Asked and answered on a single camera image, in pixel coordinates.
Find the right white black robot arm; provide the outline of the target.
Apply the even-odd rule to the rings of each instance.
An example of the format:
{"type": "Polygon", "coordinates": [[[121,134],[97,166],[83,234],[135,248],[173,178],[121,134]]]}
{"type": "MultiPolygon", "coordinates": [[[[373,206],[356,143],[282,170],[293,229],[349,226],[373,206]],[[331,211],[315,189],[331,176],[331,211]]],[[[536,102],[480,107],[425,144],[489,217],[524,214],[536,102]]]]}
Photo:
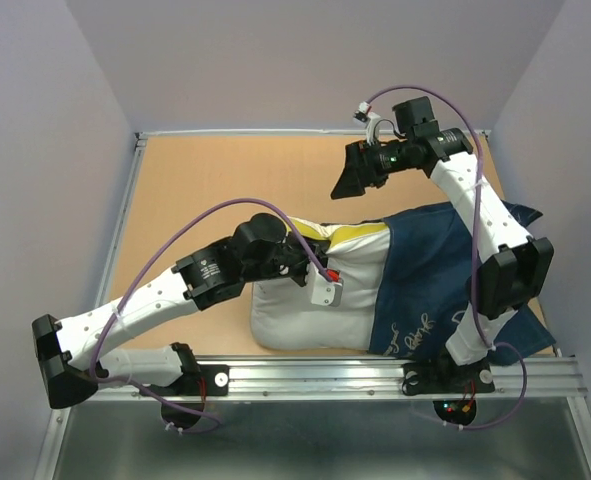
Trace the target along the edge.
{"type": "Polygon", "coordinates": [[[378,137],[381,116],[370,102],[354,118],[365,137],[345,148],[345,163],[330,196],[358,197],[382,187],[397,172],[424,172],[447,197],[471,235],[472,273],[463,319],[446,341],[450,357],[435,366],[438,384],[457,390],[471,378],[473,364],[494,347],[501,329],[541,292],[554,248],[534,238],[511,214],[483,174],[482,151],[458,128],[442,129],[423,96],[393,108],[397,137],[378,137]]]}

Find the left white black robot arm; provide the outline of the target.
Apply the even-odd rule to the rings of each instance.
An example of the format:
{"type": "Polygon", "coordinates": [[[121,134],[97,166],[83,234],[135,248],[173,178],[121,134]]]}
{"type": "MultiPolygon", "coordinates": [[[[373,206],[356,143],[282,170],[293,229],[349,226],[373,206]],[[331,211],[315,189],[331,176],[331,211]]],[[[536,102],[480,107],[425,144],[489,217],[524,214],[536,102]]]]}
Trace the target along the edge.
{"type": "Polygon", "coordinates": [[[78,405],[101,388],[128,380],[190,392],[199,367],[186,345],[126,351],[123,344],[165,322],[235,299],[246,285],[260,281],[290,279],[312,287],[310,302],[328,306],[334,287],[319,271],[328,264],[330,244],[293,222],[259,213],[232,235],[178,260],[128,298],[64,319],[38,317],[31,330],[50,407],[78,405]]]}

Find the blue denim pillowcase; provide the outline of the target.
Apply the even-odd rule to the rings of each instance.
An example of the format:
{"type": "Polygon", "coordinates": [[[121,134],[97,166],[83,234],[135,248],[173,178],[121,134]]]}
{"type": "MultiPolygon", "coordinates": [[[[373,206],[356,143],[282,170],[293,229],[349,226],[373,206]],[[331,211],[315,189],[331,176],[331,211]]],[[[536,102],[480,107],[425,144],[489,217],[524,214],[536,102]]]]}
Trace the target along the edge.
{"type": "Polygon", "coordinates": [[[429,360],[455,332],[468,305],[471,235],[448,202],[386,217],[390,246],[368,352],[429,360]]]}

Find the white pillow yellow underside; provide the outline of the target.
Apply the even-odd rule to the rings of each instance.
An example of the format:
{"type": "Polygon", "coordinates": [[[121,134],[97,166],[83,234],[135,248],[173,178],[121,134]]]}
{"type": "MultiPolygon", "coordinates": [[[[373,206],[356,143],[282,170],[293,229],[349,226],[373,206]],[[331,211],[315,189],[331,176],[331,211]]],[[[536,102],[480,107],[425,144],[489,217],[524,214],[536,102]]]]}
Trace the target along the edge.
{"type": "Polygon", "coordinates": [[[315,305],[290,279],[257,282],[250,316],[255,341],[274,350],[365,351],[389,250],[389,228],[382,220],[318,224],[293,217],[291,221],[303,236],[330,243],[327,266],[340,272],[341,302],[336,307],[315,305]]]}

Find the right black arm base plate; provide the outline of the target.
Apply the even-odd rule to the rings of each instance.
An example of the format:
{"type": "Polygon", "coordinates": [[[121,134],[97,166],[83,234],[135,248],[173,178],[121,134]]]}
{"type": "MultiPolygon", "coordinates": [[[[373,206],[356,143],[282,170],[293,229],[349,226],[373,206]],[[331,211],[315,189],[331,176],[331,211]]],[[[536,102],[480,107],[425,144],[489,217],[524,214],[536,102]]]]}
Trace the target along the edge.
{"type": "Polygon", "coordinates": [[[411,362],[404,366],[401,383],[404,395],[449,395],[471,392],[493,393],[495,384],[487,361],[458,366],[446,361],[411,362]]]}

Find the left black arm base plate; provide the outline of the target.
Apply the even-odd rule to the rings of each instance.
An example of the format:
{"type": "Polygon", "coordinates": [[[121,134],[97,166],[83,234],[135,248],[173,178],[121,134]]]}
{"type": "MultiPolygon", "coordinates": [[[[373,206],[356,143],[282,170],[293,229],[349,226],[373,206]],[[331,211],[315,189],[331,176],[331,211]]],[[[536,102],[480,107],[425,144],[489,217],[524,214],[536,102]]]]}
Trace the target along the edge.
{"type": "Polygon", "coordinates": [[[198,373],[183,374],[168,386],[149,385],[148,389],[164,396],[224,397],[229,392],[230,368],[226,364],[201,364],[198,373]]]}

